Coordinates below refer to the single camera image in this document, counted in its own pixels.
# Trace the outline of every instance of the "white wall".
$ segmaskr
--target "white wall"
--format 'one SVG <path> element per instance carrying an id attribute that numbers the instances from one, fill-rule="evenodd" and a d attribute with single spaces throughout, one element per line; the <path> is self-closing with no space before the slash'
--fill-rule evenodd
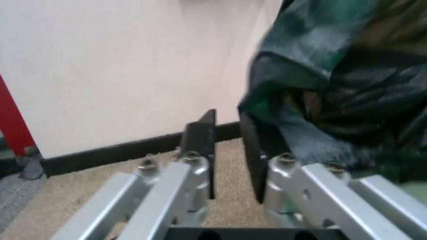
<path id="1" fill-rule="evenodd" d="M 2 0 L 0 74 L 43 157 L 238 119 L 280 0 Z"/>

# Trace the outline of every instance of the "black baseboard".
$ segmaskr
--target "black baseboard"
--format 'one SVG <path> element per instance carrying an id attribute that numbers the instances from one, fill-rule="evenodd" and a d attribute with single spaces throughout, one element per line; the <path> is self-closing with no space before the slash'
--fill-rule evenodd
<path id="1" fill-rule="evenodd" d="M 240 138 L 238 122 L 218 125 L 216 141 Z M 71 173 L 101 165 L 145 157 L 147 154 L 175 150 L 180 145 L 182 133 L 132 141 L 94 150 L 44 159 L 40 163 L 47 177 Z"/>

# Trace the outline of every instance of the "beige carpet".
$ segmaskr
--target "beige carpet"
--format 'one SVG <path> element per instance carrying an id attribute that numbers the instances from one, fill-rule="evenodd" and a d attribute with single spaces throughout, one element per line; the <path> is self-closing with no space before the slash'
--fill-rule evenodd
<path id="1" fill-rule="evenodd" d="M 269 227 L 262 206 L 255 201 L 241 140 L 218 143 L 216 154 L 216 199 L 209 203 L 210 213 L 203 225 Z M 167 164 L 174 159 L 173 155 L 166 152 L 152 158 Z M 0 239 L 49 239 L 109 177 L 116 172 L 131 173 L 140 162 L 141 159 L 129 160 L 49 178 Z"/>

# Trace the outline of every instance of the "red pole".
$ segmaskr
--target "red pole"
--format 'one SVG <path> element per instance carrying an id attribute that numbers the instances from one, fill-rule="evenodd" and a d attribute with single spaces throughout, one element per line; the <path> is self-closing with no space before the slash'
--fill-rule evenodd
<path id="1" fill-rule="evenodd" d="M 17 156 L 25 156 L 25 147 L 36 145 L 1 75 L 0 130 Z"/>

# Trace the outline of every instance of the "black metal base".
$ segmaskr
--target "black metal base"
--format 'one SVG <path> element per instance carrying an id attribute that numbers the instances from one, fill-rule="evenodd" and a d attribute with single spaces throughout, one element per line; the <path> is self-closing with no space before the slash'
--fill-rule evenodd
<path id="1" fill-rule="evenodd" d="M 165 240 L 347 240 L 338 229 L 171 227 Z"/>

